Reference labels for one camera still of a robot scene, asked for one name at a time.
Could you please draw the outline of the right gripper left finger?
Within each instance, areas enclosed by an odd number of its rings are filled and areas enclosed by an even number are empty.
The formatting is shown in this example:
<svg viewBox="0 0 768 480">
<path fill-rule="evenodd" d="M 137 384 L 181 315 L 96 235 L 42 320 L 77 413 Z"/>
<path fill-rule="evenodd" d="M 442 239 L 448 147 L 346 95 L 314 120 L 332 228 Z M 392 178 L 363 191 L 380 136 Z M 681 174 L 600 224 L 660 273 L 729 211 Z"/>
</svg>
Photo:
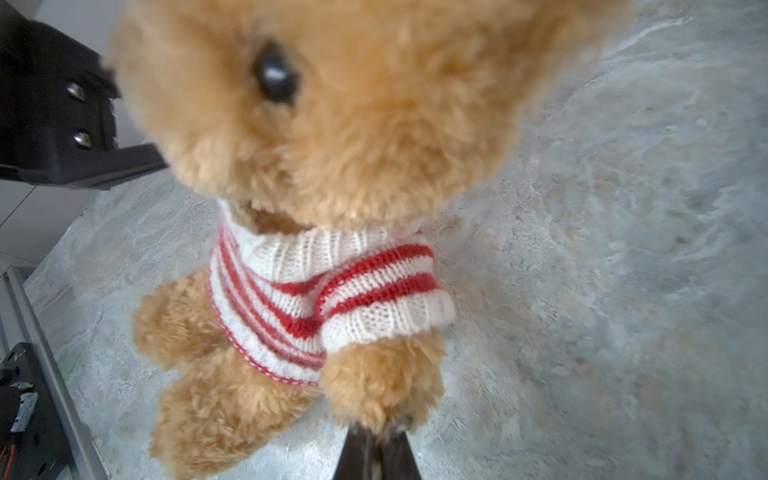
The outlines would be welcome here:
<svg viewBox="0 0 768 480">
<path fill-rule="evenodd" d="M 105 190 L 166 168 L 152 144 L 118 146 L 119 96 L 96 51 L 2 2 L 2 179 Z"/>
</svg>

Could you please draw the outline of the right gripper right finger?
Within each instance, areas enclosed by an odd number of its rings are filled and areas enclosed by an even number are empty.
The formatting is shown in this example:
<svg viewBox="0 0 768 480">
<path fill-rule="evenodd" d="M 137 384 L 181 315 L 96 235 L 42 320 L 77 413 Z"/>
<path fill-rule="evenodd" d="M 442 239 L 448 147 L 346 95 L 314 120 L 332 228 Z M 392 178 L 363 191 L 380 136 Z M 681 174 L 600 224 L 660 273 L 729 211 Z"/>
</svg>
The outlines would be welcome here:
<svg viewBox="0 0 768 480">
<path fill-rule="evenodd" d="M 381 435 L 355 424 L 345 437 L 333 480 L 421 480 L 408 430 L 410 419 L 390 425 Z"/>
</svg>

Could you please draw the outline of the red white striped knit sweater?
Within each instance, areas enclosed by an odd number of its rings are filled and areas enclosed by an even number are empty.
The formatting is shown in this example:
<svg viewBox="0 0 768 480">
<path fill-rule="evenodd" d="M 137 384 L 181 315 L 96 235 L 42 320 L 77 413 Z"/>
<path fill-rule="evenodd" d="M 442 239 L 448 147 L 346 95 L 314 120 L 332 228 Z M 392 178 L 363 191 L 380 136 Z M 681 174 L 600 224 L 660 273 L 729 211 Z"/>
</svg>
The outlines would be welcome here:
<svg viewBox="0 0 768 480">
<path fill-rule="evenodd" d="M 417 229 L 257 234 L 219 206 L 207 292 L 234 349 L 272 380 L 314 387 L 332 353 L 456 317 Z"/>
</svg>

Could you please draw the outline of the brown plush teddy bear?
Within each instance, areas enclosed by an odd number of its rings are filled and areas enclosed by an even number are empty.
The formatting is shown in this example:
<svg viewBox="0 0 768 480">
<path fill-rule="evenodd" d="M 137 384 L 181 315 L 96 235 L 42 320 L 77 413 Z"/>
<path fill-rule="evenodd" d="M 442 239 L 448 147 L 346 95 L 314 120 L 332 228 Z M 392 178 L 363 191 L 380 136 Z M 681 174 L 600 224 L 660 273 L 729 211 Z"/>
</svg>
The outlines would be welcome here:
<svg viewBox="0 0 768 480">
<path fill-rule="evenodd" d="M 257 234 L 423 235 L 630 17 L 627 1 L 131 1 L 103 64 L 174 176 L 217 201 L 218 232 L 226 201 Z M 349 345 L 314 387 L 279 383 L 224 333 L 209 263 L 144 297 L 133 322 L 137 350 L 180 373 L 152 431 L 171 477 L 231 469 L 319 399 L 375 435 L 438 405 L 446 325 Z"/>
</svg>

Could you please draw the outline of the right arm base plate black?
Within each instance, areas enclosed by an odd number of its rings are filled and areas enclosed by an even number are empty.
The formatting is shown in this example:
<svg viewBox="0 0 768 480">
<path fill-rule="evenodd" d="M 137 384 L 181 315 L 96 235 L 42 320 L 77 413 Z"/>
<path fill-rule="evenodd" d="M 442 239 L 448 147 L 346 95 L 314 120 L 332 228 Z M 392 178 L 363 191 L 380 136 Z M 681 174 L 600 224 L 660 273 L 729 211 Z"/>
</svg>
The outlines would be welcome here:
<svg viewBox="0 0 768 480">
<path fill-rule="evenodd" d="M 1 477 L 55 480 L 71 458 L 34 348 L 21 342 L 1 359 Z"/>
</svg>

